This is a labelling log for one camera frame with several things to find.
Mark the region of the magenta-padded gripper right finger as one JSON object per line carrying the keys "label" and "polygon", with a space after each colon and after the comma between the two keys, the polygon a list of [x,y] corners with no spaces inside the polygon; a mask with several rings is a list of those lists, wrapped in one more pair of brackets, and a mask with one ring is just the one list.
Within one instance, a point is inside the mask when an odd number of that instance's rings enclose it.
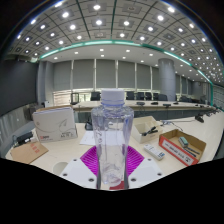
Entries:
{"label": "magenta-padded gripper right finger", "polygon": [[134,189],[148,185],[164,176],[153,158],[145,158],[133,147],[127,148],[125,188]]}

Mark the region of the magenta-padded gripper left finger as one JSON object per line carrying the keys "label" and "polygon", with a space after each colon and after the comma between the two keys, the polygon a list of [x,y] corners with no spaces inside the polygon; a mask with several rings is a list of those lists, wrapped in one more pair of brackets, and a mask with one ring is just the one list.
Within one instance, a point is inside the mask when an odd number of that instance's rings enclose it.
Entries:
{"label": "magenta-padded gripper left finger", "polygon": [[96,147],[91,147],[80,158],[72,159],[60,176],[78,186],[96,189],[98,186],[98,157]]}

